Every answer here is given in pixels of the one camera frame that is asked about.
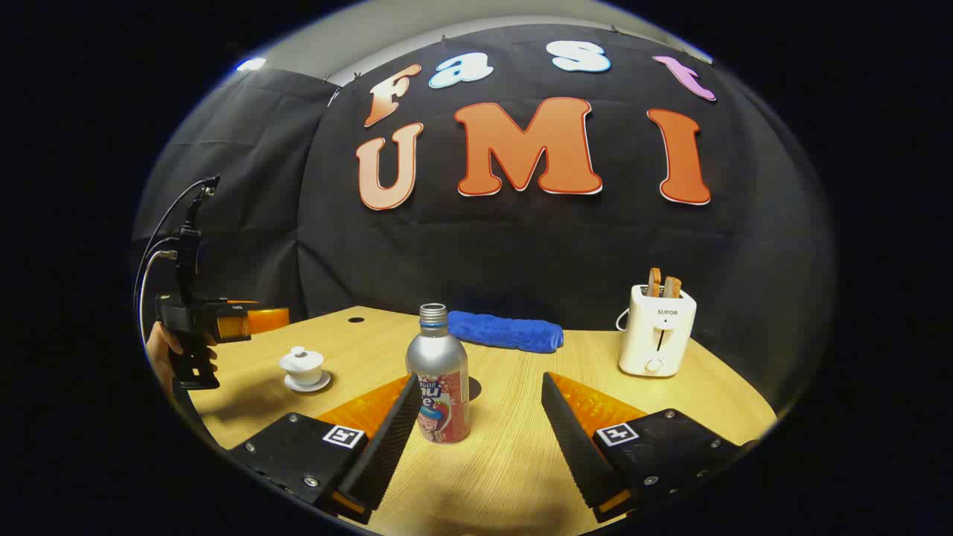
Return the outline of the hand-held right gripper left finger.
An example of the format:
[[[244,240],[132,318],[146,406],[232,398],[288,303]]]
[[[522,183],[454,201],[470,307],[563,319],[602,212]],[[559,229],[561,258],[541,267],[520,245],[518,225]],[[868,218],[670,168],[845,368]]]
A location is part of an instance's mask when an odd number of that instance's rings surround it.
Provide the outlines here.
[[[421,405],[405,374],[317,418],[290,412],[229,455],[297,501],[366,525],[379,508]]]

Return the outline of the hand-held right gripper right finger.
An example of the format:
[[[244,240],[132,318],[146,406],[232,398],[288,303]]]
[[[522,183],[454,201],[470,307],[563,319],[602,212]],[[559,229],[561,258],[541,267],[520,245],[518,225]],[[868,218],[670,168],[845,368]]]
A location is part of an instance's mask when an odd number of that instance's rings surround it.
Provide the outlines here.
[[[586,508],[599,523],[667,508],[760,437],[760,396],[732,374],[624,377],[615,394],[547,372],[541,403]]]

